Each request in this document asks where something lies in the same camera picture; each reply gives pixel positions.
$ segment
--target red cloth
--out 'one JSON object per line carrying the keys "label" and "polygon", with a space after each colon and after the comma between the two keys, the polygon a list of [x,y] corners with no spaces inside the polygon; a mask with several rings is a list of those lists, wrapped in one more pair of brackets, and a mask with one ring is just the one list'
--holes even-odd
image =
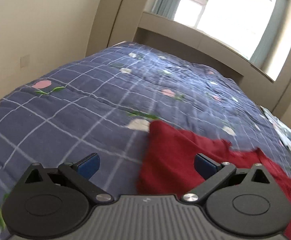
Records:
{"label": "red cloth", "polygon": [[[194,169],[194,158],[203,153],[218,163],[231,162],[238,168],[262,163],[291,202],[291,179],[281,167],[258,148],[252,152],[233,152],[231,143],[210,140],[191,131],[176,130],[162,121],[150,124],[148,152],[143,160],[138,193],[142,195],[177,194],[178,197],[204,181]],[[286,231],[291,240],[291,221]]]}

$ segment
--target bedding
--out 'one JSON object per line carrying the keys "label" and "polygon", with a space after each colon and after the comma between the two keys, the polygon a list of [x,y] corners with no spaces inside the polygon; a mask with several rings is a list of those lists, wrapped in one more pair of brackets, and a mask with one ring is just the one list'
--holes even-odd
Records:
{"label": "bedding", "polygon": [[[155,119],[223,138],[233,150],[259,147],[291,178],[291,155],[233,80],[208,66],[125,42],[55,69],[0,100],[0,206],[30,163],[57,167],[92,152],[100,155],[101,166],[91,182],[114,196],[136,193]],[[0,239],[7,236],[0,227]]]}
{"label": "bedding", "polygon": [[283,122],[281,122],[277,117],[273,116],[268,109],[264,107],[261,107],[261,109],[269,122],[272,123],[273,128],[277,132],[284,146],[291,152],[291,129]]}

